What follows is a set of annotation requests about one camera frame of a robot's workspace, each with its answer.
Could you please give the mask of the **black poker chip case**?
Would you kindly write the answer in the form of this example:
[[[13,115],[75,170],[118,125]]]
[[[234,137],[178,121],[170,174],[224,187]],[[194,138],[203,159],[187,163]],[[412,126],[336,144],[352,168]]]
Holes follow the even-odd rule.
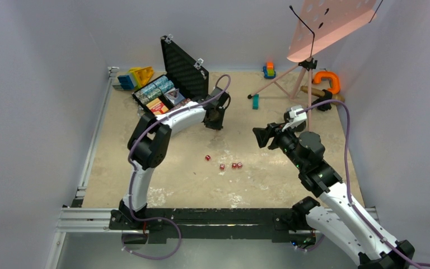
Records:
[[[180,90],[185,101],[207,96],[209,72],[203,67],[204,60],[201,58],[194,59],[190,56],[173,41],[171,34],[161,37],[161,48],[165,66],[165,74],[163,75],[167,76],[174,83],[175,88]],[[177,106],[173,106],[164,95],[158,98],[169,110]],[[146,105],[140,101],[135,102],[144,112],[150,112]]]

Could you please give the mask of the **blue yellow lego bricks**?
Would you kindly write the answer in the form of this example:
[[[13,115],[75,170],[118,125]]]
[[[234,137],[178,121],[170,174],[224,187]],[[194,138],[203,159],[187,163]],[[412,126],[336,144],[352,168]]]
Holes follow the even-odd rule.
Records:
[[[129,71],[117,77],[123,90],[138,90],[145,87],[154,74],[152,67],[133,67]]]

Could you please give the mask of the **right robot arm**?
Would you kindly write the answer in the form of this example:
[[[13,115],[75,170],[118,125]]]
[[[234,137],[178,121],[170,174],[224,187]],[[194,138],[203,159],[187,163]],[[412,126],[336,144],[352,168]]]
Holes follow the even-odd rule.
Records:
[[[253,128],[260,148],[281,149],[313,194],[293,206],[299,228],[319,231],[342,249],[358,268],[408,268],[415,249],[388,233],[348,192],[341,176],[324,160],[325,147],[315,132],[296,136],[293,128],[271,123]]]

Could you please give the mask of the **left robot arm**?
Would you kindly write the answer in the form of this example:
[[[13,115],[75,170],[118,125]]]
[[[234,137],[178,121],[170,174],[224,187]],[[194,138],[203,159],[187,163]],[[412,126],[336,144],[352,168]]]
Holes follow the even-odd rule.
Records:
[[[166,157],[171,137],[199,123],[206,128],[223,128],[225,110],[231,102],[226,90],[215,87],[206,99],[189,101],[161,115],[144,114],[128,141],[128,161],[132,166],[128,191],[119,211],[130,229],[144,224],[147,195],[154,170]]]

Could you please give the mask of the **red Texas Hold'em card deck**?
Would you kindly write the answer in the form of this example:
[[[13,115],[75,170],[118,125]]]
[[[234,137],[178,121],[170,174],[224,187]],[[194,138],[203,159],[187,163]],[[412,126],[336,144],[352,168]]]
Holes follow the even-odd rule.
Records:
[[[169,111],[168,107],[159,98],[150,101],[146,106],[154,115],[165,114]]]

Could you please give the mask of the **wooden rolling pin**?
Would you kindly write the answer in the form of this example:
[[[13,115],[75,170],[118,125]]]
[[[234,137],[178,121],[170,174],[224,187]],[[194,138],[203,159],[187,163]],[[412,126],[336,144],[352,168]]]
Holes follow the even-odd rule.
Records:
[[[318,97],[318,99],[315,102],[314,101],[312,102],[312,105],[324,100],[339,100],[339,101],[345,102],[345,98],[341,96],[341,94],[333,94],[332,92],[326,89],[319,90],[312,87],[310,91],[310,95]]]

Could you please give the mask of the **pink music stand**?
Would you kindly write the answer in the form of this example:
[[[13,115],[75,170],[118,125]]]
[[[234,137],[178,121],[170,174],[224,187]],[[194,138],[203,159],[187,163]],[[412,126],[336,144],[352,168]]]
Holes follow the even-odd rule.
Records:
[[[382,1],[370,0],[331,0],[304,1],[300,12],[290,6],[290,10],[297,18],[293,39],[289,46],[287,59],[294,65],[287,71],[276,75],[270,82],[258,90],[248,94],[253,100],[270,85],[276,85],[290,101],[301,104],[297,98],[301,89],[301,82],[307,75],[307,101],[303,105],[312,104],[313,71],[316,68],[315,54],[338,42],[354,31],[367,25],[376,17],[375,5],[382,5]],[[300,68],[296,83],[291,92],[285,90],[278,80]]]

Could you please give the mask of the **blue card deck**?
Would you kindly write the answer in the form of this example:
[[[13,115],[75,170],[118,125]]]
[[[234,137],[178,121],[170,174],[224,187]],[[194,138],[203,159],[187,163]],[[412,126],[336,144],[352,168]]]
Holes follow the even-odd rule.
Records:
[[[178,105],[185,100],[185,97],[179,89],[172,88],[164,94],[165,98],[173,105]]]

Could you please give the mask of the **light blue chip row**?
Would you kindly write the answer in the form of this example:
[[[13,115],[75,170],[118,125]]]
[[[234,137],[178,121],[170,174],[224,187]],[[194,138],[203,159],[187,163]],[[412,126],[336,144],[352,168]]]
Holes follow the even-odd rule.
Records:
[[[135,101],[140,101],[143,105],[146,105],[161,95],[166,94],[174,87],[174,83],[167,76],[162,75],[145,87],[132,93],[132,97]]]

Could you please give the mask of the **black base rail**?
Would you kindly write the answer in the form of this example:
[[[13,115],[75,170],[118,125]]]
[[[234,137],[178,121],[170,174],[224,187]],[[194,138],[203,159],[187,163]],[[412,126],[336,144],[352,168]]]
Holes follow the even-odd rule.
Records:
[[[247,239],[312,244],[315,232],[291,208],[148,208],[135,220],[112,210],[109,229],[141,235],[149,244],[169,239]]]

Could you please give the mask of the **teal block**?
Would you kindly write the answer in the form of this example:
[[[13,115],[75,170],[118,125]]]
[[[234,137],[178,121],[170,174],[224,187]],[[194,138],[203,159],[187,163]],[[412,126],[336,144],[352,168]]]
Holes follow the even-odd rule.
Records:
[[[252,96],[252,108],[254,110],[259,109],[259,95],[258,94],[255,94]]]

